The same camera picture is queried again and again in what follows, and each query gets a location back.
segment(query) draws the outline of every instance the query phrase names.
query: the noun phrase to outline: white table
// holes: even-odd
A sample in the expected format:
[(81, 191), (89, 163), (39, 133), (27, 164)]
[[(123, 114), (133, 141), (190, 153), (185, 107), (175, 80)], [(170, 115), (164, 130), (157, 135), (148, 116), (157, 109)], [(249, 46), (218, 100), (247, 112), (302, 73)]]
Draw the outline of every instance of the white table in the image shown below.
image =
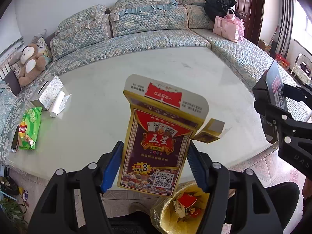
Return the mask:
[[(35, 150), (10, 153), (16, 168), (49, 179), (58, 168), (80, 170), (124, 141), (130, 106), (123, 95), (131, 74), (163, 81), (205, 97), (210, 118), (225, 122), (227, 133), (211, 144), (195, 142), (213, 161), (230, 167), (270, 146), (262, 132), (254, 98), (235, 74), (209, 49), (181, 47), (144, 51), (101, 60), (60, 76), (72, 94), (51, 118), (42, 113)], [(180, 182), (193, 180), (186, 161)], [(112, 189), (118, 189), (116, 179)]]

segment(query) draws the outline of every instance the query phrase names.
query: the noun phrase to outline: teddy bear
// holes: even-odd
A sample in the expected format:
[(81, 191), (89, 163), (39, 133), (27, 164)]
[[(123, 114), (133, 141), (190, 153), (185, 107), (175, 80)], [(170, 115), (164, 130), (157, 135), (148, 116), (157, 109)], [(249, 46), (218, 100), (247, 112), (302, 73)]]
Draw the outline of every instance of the teddy bear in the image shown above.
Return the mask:
[(17, 53), (10, 63), (18, 62), (21, 65), (20, 78), (18, 80), (21, 87), (30, 84), (41, 74), (46, 67), (46, 59), (43, 54), (38, 53), (36, 44), (29, 44), (22, 52)]

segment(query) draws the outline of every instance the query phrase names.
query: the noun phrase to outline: plush toy belly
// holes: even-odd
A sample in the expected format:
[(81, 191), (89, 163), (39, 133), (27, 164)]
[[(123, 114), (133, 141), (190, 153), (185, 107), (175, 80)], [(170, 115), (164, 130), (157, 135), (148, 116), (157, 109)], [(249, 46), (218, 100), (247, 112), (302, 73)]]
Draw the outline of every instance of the plush toy belly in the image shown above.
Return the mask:
[(26, 63), (26, 73), (29, 73), (34, 67), (36, 66), (36, 61), (35, 60), (29, 60)]

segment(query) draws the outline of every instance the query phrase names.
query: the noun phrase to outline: pink shopping bag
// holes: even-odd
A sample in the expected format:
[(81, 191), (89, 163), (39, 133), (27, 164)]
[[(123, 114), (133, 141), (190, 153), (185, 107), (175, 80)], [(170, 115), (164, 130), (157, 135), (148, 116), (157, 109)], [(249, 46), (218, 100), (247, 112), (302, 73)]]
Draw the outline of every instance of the pink shopping bag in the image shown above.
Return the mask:
[(238, 25), (216, 16), (213, 33), (218, 34), (230, 41), (238, 42), (238, 28)]
[(229, 11), (232, 11), (232, 10), (230, 9), (227, 10), (227, 15), (224, 18), (228, 22), (238, 25), (238, 39), (244, 40), (244, 32), (245, 32), (244, 20), (236, 17), (233, 11), (232, 11), (232, 14), (230, 14)]

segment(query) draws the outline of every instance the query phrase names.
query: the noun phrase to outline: qr code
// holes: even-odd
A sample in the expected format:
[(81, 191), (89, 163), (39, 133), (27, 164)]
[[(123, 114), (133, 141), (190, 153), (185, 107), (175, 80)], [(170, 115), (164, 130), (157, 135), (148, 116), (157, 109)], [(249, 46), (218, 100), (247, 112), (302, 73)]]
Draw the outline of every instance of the qr code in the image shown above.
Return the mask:
[(162, 188), (171, 188), (174, 179), (173, 173), (156, 172), (153, 186)]

